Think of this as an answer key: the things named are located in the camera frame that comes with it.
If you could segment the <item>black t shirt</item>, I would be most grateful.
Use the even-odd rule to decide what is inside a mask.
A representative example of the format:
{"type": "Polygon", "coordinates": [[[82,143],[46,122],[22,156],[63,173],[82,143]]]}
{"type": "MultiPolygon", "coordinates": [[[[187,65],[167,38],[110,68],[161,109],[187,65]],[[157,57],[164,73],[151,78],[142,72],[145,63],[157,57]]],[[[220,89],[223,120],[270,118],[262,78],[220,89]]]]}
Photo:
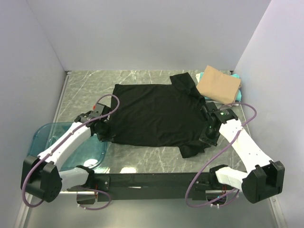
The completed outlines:
{"type": "Polygon", "coordinates": [[[205,98],[189,73],[170,77],[171,84],[116,84],[110,116],[112,142],[146,147],[178,147],[183,158],[196,156],[210,145],[200,137],[206,119],[205,98]]]}

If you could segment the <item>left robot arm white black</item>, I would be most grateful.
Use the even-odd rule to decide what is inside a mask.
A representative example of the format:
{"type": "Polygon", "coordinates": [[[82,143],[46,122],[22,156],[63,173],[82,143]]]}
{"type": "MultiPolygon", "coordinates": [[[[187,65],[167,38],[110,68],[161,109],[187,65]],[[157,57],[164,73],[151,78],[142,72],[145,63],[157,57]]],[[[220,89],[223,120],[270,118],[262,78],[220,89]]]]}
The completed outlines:
{"type": "Polygon", "coordinates": [[[61,168],[87,139],[105,133],[105,120],[114,112],[110,107],[97,103],[92,111],[78,115],[53,145],[38,156],[29,155],[24,160],[20,188],[22,200],[28,207],[34,205],[27,201],[26,194],[42,202],[52,202],[63,190],[78,187],[89,191],[94,187],[95,172],[91,168],[83,165],[68,171],[61,171],[61,168]]]}

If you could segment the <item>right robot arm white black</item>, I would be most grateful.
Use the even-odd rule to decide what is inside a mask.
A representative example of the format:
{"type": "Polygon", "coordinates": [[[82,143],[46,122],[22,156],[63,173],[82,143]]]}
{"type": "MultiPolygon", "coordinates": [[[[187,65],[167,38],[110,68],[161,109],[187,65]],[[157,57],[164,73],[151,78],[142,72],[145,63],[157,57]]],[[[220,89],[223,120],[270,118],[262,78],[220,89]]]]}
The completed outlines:
{"type": "Polygon", "coordinates": [[[219,110],[213,102],[203,105],[201,112],[206,123],[200,141],[216,146],[223,136],[243,162],[245,172],[220,165],[209,170],[208,184],[218,190],[229,185],[242,191],[250,203],[280,194],[283,190],[285,167],[273,161],[254,142],[238,116],[230,108],[219,110]]]}

